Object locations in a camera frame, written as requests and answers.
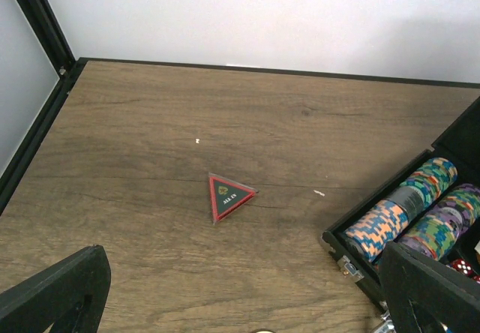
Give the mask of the red triangular all-in marker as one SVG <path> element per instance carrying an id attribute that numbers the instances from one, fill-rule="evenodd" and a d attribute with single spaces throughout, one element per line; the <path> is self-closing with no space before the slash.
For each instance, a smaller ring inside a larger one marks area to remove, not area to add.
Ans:
<path id="1" fill-rule="evenodd" d="M 222 221 L 258 193 L 254 187 L 212 172 L 208 174 L 208 187 L 213 224 Z"/>

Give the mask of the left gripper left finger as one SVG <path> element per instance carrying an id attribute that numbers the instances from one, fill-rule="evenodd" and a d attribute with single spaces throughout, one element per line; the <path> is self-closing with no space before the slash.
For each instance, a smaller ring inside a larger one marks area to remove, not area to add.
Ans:
<path id="1" fill-rule="evenodd" d="M 1 331 L 96 332 L 110 284 L 104 247 L 84 247 L 1 293 Z"/>

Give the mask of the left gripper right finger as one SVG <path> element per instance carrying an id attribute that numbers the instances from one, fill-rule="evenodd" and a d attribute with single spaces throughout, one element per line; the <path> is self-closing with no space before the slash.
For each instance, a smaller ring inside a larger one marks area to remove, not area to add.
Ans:
<path id="1" fill-rule="evenodd" d="M 389 242 L 379 281 L 396 332 L 479 331 L 479 283 L 441 262 Z"/>

